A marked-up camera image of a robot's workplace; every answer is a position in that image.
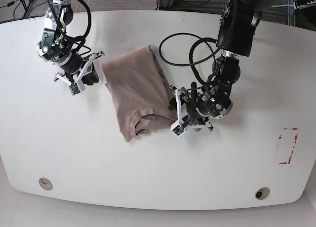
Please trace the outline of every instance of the white table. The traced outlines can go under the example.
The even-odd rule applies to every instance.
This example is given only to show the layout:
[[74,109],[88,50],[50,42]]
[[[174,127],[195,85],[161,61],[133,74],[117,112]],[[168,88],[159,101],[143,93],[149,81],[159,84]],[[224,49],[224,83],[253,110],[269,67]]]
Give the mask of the white table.
[[[68,34],[82,34],[86,24],[86,14],[76,14]],[[251,56],[240,61],[233,110],[213,122],[212,133],[191,131],[177,139],[163,130],[127,143],[119,132],[101,63],[144,45],[158,46],[177,32],[216,37],[218,27],[219,16],[210,14],[94,12],[87,45],[105,52],[95,63],[101,83],[72,97],[65,84],[53,81],[60,69],[37,56],[43,19],[0,25],[0,154],[12,186],[69,201],[144,209],[230,209],[296,201],[316,158],[314,32],[261,22]],[[171,39],[163,54],[185,63],[195,41]],[[209,53],[201,45],[195,60]],[[198,66],[204,78],[211,64]],[[195,80],[190,68],[161,65],[177,87]],[[288,162],[295,133],[290,164],[279,164]],[[39,186],[43,177],[51,180],[51,191]],[[255,192],[263,187],[271,193],[257,200]]]

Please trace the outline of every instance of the gray carpet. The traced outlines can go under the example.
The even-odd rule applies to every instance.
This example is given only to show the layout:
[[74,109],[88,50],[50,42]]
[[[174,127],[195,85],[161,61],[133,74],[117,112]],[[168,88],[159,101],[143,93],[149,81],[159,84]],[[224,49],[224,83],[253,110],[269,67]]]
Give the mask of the gray carpet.
[[[6,5],[12,0],[0,0],[0,6]],[[45,0],[35,0],[32,7],[45,2]],[[19,1],[11,7],[0,8],[0,21],[13,19],[13,11],[18,5]],[[154,10],[156,8],[156,0],[86,0],[86,3],[90,7],[91,11],[114,11],[114,10]],[[72,8],[75,11],[78,2],[72,2]],[[41,16],[47,10],[47,4],[43,4],[35,7],[30,16]],[[85,11],[80,6],[79,12]],[[23,6],[20,4],[15,11],[15,18],[22,17],[24,13]]]

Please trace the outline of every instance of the folded shirt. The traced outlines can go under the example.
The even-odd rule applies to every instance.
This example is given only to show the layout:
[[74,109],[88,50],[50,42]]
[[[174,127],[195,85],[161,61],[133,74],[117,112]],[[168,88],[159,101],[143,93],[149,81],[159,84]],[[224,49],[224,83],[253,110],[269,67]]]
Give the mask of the folded shirt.
[[170,128],[177,119],[177,112],[168,109],[174,95],[149,46],[102,68],[127,142],[138,134]]

